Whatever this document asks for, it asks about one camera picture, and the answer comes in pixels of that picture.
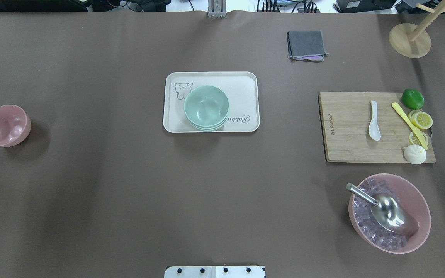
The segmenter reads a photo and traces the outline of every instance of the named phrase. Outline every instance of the round wooden base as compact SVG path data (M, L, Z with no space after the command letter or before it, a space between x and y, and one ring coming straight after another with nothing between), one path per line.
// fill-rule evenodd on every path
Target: round wooden base
M425 56L431 46L430 36L423 31L414 41L410 42L408 35L413 33L416 25L402 23L394 26L389 32L391 46L401 55L409 58L420 58Z

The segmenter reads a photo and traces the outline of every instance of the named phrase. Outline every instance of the green lime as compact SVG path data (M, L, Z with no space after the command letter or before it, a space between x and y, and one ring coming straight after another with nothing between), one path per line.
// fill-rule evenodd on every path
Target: green lime
M425 101L419 91L406 89L401 96L401 102L409 109L421 109Z

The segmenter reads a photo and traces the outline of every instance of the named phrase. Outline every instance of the ice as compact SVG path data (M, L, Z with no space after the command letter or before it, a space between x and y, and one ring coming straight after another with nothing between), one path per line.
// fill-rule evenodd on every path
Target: ice
M389 189L385 181L377 181L371 178L365 183L362 183L359 188L369 195L377 193L390 194L399 202L399 197L394 195L394 192ZM360 226L360 231L378 247L384 250L398 250L401 247L405 247L409 241L409 238L406 236L391 232L382 227L373 217L370 211L370 205L358 196L355 196L353 200L353 212L355 214L355 220L358 226Z

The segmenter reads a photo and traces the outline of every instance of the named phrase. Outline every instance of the cartoon dog drawing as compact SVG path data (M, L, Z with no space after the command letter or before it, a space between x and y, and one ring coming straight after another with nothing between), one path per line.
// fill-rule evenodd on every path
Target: cartoon dog drawing
M185 98L185 95L190 93L192 86L193 83L176 83L175 84L176 98L178 98L178 100L183 100Z

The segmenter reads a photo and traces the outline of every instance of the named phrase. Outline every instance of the mint green bowl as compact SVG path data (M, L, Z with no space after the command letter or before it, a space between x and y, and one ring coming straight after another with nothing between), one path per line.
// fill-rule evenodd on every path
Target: mint green bowl
M200 86L187 95L184 110L194 127L212 130L224 125L229 114L229 100L217 87Z

